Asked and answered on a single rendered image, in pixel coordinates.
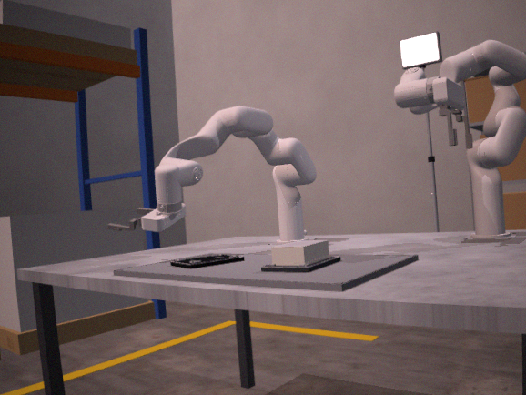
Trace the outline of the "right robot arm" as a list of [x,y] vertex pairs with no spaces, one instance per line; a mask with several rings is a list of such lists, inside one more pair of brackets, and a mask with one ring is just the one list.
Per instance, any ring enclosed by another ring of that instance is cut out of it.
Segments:
[[172,147],[155,169],[157,210],[172,213],[182,209],[181,188],[195,185],[203,177],[202,166],[191,159],[216,153],[232,134],[251,139],[266,161],[275,166],[280,235],[277,243],[309,240],[304,238],[307,231],[296,186],[312,183],[317,172],[302,143],[296,138],[278,138],[272,127],[273,119],[265,110],[234,106],[218,111],[197,135]]

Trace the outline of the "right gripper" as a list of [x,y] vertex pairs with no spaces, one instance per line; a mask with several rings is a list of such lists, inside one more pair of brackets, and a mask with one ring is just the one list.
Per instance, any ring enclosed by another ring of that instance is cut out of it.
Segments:
[[122,229],[133,231],[136,229],[136,225],[139,225],[142,226],[142,229],[147,231],[162,232],[186,215],[186,205],[184,203],[182,203],[182,205],[183,210],[181,209],[172,213],[159,212],[157,209],[152,208],[137,208],[137,214],[145,216],[139,219],[134,218],[130,220],[129,227],[110,223],[107,225],[107,228],[118,231],[121,231]]

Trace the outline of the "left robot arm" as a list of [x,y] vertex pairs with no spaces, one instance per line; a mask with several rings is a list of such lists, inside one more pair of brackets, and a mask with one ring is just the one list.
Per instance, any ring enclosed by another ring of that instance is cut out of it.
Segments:
[[[501,42],[487,40],[445,59],[440,67],[440,76],[457,84],[489,68],[495,98],[483,125],[487,138],[474,141],[473,148],[467,150],[475,221],[471,238],[511,235],[505,233],[502,180],[497,167],[513,162],[526,137],[526,112],[520,108],[521,99],[514,86],[526,79],[526,55]],[[415,115],[439,107],[433,97],[434,79],[437,76],[426,78],[418,67],[406,70],[394,90],[396,104],[410,107]]]

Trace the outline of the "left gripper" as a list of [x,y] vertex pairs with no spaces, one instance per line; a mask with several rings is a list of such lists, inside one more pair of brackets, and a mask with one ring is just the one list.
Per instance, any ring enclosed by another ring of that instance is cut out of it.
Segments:
[[466,116],[461,116],[461,110],[465,107],[463,87],[447,77],[441,78],[441,76],[438,76],[437,78],[432,82],[433,97],[435,104],[441,109],[439,110],[439,115],[447,117],[450,146],[458,145],[457,129],[452,128],[451,114],[453,114],[456,116],[457,122],[465,123],[466,148],[471,149],[473,145],[469,119]]

